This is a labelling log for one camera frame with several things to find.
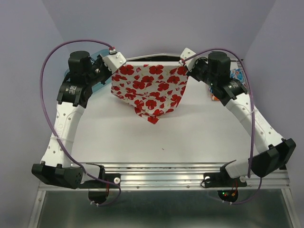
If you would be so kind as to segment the blue floral skirt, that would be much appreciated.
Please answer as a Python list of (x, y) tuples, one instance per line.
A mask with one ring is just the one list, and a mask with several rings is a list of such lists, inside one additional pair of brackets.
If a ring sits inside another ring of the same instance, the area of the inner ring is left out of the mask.
[[(240, 68), (233, 68), (230, 70), (230, 78), (239, 80), (244, 86), (246, 86), (245, 77), (243, 71)], [(213, 90), (208, 86), (209, 95), (213, 95)]]

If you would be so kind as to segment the red poppy white skirt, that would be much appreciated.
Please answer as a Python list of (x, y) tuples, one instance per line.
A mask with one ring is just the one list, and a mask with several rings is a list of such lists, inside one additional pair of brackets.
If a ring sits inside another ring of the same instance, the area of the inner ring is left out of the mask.
[(111, 93), (156, 124), (178, 107), (188, 82), (186, 73), (185, 67), (176, 64), (126, 64), (112, 76)]

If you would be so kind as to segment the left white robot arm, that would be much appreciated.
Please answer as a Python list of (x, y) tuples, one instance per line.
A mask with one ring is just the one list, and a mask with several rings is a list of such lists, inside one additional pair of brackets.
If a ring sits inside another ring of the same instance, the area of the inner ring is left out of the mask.
[(71, 151), (93, 86), (104, 84), (113, 74), (108, 64), (108, 57), (91, 58), (87, 51), (70, 54), (68, 72), (57, 95), (56, 119), (49, 124), (52, 134), (46, 152), (31, 168), (42, 183), (69, 189), (80, 187), (85, 167), (72, 158)]

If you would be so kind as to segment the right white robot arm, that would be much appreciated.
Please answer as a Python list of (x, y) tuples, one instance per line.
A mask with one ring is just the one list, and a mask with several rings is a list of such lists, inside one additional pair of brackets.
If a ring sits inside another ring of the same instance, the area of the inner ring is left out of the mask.
[(195, 55), (182, 58), (187, 74), (207, 84), (213, 95), (226, 107), (251, 137), (249, 158), (231, 161), (219, 172), (209, 174), (209, 181), (230, 185), (241, 176), (254, 174), (260, 178), (282, 168), (296, 148), (293, 139), (285, 139), (255, 107), (250, 90), (230, 76), (231, 60), (226, 53), (212, 51), (208, 58)]

